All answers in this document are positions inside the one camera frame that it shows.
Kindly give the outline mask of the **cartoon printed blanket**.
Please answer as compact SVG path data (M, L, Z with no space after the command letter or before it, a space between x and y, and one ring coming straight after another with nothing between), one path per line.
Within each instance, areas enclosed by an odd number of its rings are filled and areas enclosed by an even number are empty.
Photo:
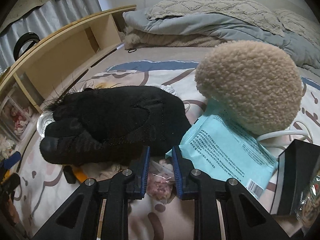
M170 86L184 102L187 118L191 123L206 108L205 98L197 91L194 81L196 64L178 62L177 69L150 68L139 70L127 64L116 66L93 76L84 87L119 86ZM301 69L304 95L292 129L309 132L308 141L319 144L319 77ZM46 162L40 154L41 137L34 133L24 151L19 169L21 184L14 196L14 205L28 236L33 236L59 206L74 192L60 165ZM146 196L131 204L129 216L130 239L192 239L194 204L172 197L168 204L161 204Z

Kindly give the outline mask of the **silver foil bag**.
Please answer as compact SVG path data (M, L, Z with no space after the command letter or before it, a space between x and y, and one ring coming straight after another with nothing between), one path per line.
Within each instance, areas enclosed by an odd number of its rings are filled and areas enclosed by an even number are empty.
M319 170L312 177L296 208L296 217L306 234L319 215Z

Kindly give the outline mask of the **teal wet wipes pack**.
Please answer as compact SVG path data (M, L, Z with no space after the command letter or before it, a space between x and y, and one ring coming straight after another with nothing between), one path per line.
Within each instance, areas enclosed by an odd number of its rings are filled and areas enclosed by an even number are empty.
M237 179L259 199L277 169L276 158L215 100L183 136L182 157L213 179Z

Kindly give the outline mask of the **black hardcover book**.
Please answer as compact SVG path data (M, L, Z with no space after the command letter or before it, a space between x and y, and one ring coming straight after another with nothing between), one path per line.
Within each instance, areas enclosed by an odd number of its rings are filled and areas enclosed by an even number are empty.
M319 170L319 146L295 139L278 157L278 175L270 214L295 213L303 193Z

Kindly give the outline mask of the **black fuzzy slipper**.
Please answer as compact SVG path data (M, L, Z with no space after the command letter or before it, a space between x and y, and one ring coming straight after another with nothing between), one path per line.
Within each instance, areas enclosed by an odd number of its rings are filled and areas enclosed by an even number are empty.
M53 122L40 152L59 165L128 165L144 147L163 156L191 127L182 100L158 87L86 88L47 107Z

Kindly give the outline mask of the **beige plush slipper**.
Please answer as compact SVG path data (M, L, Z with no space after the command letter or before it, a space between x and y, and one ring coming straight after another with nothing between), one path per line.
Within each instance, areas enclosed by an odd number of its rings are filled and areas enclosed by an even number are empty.
M256 41L215 46L195 70L197 90L256 135L282 131L296 118L303 85L282 49Z

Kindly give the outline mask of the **wooden bedside shelf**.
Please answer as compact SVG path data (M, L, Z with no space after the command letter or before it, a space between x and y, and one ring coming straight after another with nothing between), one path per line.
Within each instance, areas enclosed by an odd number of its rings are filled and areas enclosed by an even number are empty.
M1 75L1 132L17 142L28 137L46 102L116 51L125 27L123 13L135 9L127 5L86 16L21 55Z

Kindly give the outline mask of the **beige fleece blanket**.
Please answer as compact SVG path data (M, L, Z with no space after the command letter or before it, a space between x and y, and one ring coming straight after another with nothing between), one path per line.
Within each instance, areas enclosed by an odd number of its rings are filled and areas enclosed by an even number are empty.
M126 50L145 47L215 47L225 40L200 34L192 35L158 35L127 27L125 29L124 47Z

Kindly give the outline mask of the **grey blue duvet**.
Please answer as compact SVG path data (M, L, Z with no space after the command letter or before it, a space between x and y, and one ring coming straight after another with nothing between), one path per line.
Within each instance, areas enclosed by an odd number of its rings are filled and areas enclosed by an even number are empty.
M126 27L150 34L213 36L226 42L257 41L279 47L291 56L295 64L319 75L319 46L292 32L284 36L252 26L246 22L222 14L197 14L148 20L147 10L123 13Z

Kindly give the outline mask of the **beige quilted right pillow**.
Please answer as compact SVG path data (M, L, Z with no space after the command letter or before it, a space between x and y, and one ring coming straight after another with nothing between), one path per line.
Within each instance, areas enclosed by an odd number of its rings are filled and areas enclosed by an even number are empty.
M276 9L273 12L286 30L296 33L312 44L319 46L319 23L286 9Z

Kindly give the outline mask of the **beige quilted pillow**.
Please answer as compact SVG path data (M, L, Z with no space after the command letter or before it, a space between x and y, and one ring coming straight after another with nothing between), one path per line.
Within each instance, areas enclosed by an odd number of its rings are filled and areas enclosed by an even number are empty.
M148 20L196 14L222 14L274 35L284 36L283 26L266 6L253 0L162 0L147 12Z
M312 44L319 46L319 23L286 9L276 9L273 12L286 30L296 33Z

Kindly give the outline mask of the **grey curtain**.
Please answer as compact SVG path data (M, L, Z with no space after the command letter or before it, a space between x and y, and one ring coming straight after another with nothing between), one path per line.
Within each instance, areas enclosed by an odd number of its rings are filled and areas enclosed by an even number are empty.
M43 39L96 12L101 12L98 0L50 0L29 11L1 31L1 72L15 62L14 46L23 34L33 32Z

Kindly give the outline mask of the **beige quilted left pillow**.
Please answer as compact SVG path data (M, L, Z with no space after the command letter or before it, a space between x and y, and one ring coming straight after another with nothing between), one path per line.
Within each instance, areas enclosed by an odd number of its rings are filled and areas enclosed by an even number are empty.
M148 20L196 14L222 14L274 35L284 36L283 26L266 6L253 0L162 0L147 12Z

